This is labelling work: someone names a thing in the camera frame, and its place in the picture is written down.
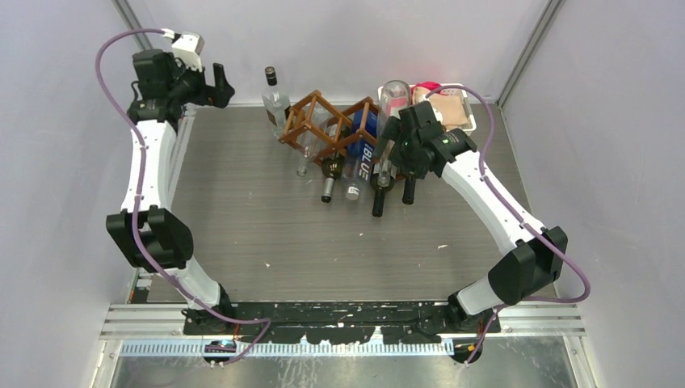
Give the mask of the blue Dash Blue bottle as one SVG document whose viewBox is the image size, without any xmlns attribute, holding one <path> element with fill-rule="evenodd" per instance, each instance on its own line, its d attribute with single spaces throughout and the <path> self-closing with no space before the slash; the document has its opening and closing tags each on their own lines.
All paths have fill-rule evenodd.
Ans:
<svg viewBox="0 0 685 388">
<path fill-rule="evenodd" d="M 353 116 L 353 131 L 356 132 L 363 118 L 363 110 L 357 111 Z M 376 139 L 377 116 L 369 112 L 366 122 L 366 131 Z M 372 169 L 372 152 L 375 146 L 364 139 L 351 143 L 346 147 L 347 156 L 343 164 L 342 182 L 345 186 L 345 197 L 348 200 L 358 200 L 364 189 L 368 186 Z"/>
</svg>

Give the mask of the round clear bottle pink label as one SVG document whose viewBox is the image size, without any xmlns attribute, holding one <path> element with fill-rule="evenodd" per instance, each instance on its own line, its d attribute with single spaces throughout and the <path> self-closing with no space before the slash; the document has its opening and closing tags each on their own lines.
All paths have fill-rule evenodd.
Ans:
<svg viewBox="0 0 685 388">
<path fill-rule="evenodd" d="M 390 151 L 399 134 L 399 111 L 409 105 L 410 86 L 402 80 L 392 80 L 380 89 L 378 117 L 379 162 L 376 164 L 377 184 L 380 188 L 390 185 L 393 178 L 393 164 L 389 160 Z"/>
</svg>

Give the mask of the slim clear glass bottle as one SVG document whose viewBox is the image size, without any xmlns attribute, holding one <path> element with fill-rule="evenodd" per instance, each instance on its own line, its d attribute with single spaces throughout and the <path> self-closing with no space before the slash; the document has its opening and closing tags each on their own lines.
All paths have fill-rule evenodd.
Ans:
<svg viewBox="0 0 685 388">
<path fill-rule="evenodd" d="M 317 103 L 314 106 L 311 123 L 315 124 L 319 129 L 322 129 L 327 117 L 328 111 Z M 315 159 L 320 150 L 320 139 L 314 133 L 310 131 L 304 131 L 298 137 L 298 141 L 301 145 L 300 151 L 302 156 L 300 158 L 296 173 L 300 177 L 305 177 L 309 168 L 309 164 Z"/>
</svg>

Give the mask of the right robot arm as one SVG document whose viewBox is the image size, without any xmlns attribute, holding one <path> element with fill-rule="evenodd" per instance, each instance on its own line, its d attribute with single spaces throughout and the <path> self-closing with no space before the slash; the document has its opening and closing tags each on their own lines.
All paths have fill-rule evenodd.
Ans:
<svg viewBox="0 0 685 388">
<path fill-rule="evenodd" d="M 429 102 L 383 120 L 374 155 L 387 155 L 407 178 L 429 172 L 441 178 L 466 200 L 502 254 L 484 277 L 448 297 L 446 313 L 457 331 L 470 331 L 484 311 L 514 306 L 561 275 L 560 255 L 568 243 L 563 229 L 549 229 L 526 213 L 489 173 L 470 136 L 444 130 Z"/>
</svg>

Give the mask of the square clear liquor bottle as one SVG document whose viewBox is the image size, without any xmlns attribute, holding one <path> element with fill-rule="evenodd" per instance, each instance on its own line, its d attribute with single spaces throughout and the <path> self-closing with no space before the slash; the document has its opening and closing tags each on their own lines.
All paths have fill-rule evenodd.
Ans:
<svg viewBox="0 0 685 388">
<path fill-rule="evenodd" d="M 263 105 L 267 111 L 267 118 L 272 124 L 273 135 L 279 139 L 287 124 L 291 102 L 288 93 L 278 83 L 275 68 L 267 66 L 264 73 L 267 87 L 262 92 Z"/>
</svg>

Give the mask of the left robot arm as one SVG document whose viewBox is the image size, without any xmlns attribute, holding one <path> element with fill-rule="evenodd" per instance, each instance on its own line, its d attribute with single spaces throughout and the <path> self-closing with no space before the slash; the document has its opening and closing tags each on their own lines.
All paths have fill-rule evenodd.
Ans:
<svg viewBox="0 0 685 388">
<path fill-rule="evenodd" d="M 236 321 L 225 289 L 194 256 L 191 230 L 170 210 L 172 150 L 187 104 L 225 108 L 235 90 L 222 64 L 212 65 L 214 85 L 205 69 L 161 49 L 135 53 L 134 100 L 124 117 L 131 126 L 132 165 L 128 190 L 106 230 L 125 259 L 167 280 L 186 299 L 185 316 L 198 328 L 224 334 Z"/>
</svg>

